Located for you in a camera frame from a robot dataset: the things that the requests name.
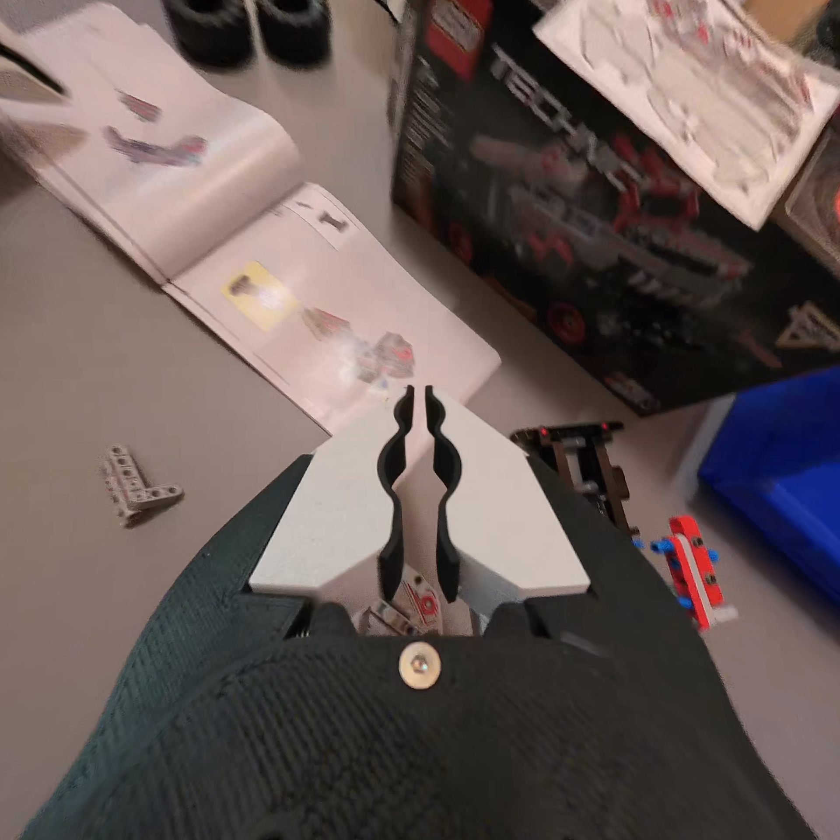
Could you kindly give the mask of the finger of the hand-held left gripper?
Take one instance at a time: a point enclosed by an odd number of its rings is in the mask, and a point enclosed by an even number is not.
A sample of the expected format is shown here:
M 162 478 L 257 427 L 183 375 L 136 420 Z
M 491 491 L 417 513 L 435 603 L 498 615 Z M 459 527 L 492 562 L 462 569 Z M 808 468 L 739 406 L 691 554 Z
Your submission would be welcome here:
M 1 27 L 1 98 L 17 102 L 69 100 L 69 89 L 10 27 Z

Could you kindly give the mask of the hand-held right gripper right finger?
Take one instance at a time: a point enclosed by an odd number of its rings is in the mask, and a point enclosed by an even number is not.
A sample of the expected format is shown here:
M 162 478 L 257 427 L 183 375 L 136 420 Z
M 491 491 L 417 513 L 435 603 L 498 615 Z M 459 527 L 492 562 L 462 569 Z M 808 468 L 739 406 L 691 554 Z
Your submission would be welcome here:
M 500 605 L 586 593 L 590 576 L 524 452 L 433 385 L 425 417 L 445 630 L 475 632 Z

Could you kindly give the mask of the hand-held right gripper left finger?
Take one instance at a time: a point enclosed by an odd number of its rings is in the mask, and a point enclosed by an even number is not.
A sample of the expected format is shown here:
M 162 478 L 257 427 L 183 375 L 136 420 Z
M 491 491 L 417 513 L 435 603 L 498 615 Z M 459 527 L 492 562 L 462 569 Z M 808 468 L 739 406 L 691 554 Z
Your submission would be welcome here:
M 390 601 L 404 571 L 403 510 L 415 390 L 333 435 L 308 466 L 250 575 L 264 595 L 312 602 Z

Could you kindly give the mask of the grey toy panel red print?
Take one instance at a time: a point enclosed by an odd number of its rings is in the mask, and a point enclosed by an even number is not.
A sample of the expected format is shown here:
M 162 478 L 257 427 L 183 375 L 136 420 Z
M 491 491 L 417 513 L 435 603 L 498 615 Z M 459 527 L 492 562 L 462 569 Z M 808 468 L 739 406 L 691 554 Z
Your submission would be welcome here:
M 468 607 L 446 602 L 442 592 L 410 565 L 390 599 L 383 583 L 361 609 L 351 614 L 353 628 L 362 637 L 473 637 L 475 628 Z

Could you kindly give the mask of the instruction booklet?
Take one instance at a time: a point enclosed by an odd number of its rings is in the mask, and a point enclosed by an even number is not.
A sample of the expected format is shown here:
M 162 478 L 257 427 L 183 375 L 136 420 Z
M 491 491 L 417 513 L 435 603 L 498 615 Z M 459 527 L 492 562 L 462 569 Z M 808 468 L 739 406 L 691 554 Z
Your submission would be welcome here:
M 267 113 L 107 3 L 21 38 L 69 100 L 2 99 L 2 142 L 329 434 L 408 385 L 464 403 L 499 354 L 320 185 Z

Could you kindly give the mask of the black toy chassis assembly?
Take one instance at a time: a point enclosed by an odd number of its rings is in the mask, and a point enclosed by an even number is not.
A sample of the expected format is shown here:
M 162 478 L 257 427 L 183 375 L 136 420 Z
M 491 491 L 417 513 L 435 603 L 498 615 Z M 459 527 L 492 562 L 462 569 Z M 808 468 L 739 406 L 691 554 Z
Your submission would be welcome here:
M 562 483 L 636 540 L 639 530 L 628 523 L 624 510 L 630 498 L 627 481 L 607 450 L 615 434 L 624 428 L 620 421 L 540 425 L 516 430 L 509 438 L 527 455 L 553 469 Z

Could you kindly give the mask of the red toy brick assembly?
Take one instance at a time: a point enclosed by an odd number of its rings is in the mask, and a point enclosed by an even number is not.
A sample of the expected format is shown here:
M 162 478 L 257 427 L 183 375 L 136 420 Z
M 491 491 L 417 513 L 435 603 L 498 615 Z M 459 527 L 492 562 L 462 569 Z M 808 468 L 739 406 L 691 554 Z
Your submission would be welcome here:
M 645 541 L 638 528 L 633 545 L 660 556 L 670 575 L 670 589 L 699 634 L 739 617 L 736 606 L 722 592 L 717 564 L 719 554 L 708 547 L 697 520 L 684 514 L 668 520 L 668 533 Z

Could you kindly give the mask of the grey angled toy beam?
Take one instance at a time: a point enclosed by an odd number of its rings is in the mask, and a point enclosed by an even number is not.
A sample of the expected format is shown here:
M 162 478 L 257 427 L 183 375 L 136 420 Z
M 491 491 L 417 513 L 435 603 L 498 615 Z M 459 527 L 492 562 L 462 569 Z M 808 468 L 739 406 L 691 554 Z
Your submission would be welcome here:
M 114 512 L 125 529 L 131 529 L 184 498 L 172 483 L 151 485 L 130 450 L 111 445 L 101 458 L 101 477 Z

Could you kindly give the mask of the blue plastic bin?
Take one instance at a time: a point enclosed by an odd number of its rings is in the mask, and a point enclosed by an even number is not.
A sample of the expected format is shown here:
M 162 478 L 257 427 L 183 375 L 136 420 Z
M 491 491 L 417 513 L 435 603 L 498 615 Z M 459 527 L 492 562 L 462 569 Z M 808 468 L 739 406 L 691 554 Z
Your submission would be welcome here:
M 700 482 L 839 602 L 839 368 L 741 393 Z

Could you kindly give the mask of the black toy set box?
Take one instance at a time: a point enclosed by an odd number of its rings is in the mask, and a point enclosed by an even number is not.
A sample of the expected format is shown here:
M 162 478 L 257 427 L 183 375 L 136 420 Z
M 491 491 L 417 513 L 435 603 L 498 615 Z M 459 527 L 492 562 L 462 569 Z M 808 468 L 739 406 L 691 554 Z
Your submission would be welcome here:
M 392 200 L 640 417 L 838 372 L 838 279 L 731 215 L 532 32 L 406 2 Z

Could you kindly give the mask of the white sticker sheet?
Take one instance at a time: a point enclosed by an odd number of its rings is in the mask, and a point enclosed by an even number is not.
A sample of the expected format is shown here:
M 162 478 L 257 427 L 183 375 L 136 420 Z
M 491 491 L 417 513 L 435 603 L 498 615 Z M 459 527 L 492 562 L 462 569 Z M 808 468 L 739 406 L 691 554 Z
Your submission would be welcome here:
M 557 2 L 532 32 L 755 231 L 838 106 L 836 69 L 729 2 Z

